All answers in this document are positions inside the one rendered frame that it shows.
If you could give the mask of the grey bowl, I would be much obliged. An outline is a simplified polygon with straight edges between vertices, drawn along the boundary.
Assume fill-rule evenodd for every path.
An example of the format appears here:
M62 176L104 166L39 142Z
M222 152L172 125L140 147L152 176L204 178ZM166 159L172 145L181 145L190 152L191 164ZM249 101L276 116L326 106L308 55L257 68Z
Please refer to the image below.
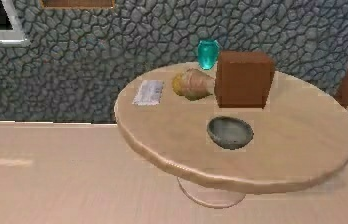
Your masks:
M215 144L228 150L240 149L254 137L253 129L248 123L228 116L212 118L208 122L206 130Z

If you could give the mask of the tan and yellow bread loaf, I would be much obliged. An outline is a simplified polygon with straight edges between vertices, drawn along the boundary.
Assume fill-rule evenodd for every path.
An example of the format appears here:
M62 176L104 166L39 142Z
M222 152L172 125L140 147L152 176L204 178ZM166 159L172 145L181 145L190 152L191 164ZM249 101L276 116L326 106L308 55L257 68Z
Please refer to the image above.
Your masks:
M191 68L176 74L171 86L178 96L194 101L214 94L215 79L198 69Z

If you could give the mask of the teal glass vase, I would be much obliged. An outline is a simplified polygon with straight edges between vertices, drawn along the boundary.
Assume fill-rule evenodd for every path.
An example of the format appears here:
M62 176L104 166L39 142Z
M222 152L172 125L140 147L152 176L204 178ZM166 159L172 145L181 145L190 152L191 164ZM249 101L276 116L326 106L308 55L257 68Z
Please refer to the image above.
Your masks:
M210 70L219 55L219 44L216 40L200 40L198 47L198 63L203 70Z

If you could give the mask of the round pale wooden table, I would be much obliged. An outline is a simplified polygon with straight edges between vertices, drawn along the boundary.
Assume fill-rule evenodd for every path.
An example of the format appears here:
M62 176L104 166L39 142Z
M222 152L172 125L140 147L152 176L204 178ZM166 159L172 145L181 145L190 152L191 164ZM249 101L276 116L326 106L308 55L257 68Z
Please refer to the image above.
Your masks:
M300 191L337 174L348 163L348 112L317 87L277 72L265 108L220 108L214 97L189 101L176 95L180 63L146 72L118 95L118 128L132 150L175 176L184 194L212 208L239 203L248 194ZM133 99L143 80L162 80L160 103ZM224 150L206 132L216 116L242 119L253 140Z

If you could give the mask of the brown box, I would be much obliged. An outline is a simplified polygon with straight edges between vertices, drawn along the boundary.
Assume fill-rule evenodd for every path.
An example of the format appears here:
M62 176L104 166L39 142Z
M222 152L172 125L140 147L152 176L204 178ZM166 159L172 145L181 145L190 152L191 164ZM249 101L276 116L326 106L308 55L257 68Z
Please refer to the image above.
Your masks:
M274 61L263 52L221 51L214 87L218 106L264 108L274 73Z

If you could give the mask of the brown framed picture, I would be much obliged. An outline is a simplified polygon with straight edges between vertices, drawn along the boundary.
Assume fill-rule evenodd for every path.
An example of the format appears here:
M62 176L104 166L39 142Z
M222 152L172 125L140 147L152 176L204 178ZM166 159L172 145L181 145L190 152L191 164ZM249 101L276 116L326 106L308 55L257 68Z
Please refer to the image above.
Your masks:
M39 0L49 8L113 8L115 0Z

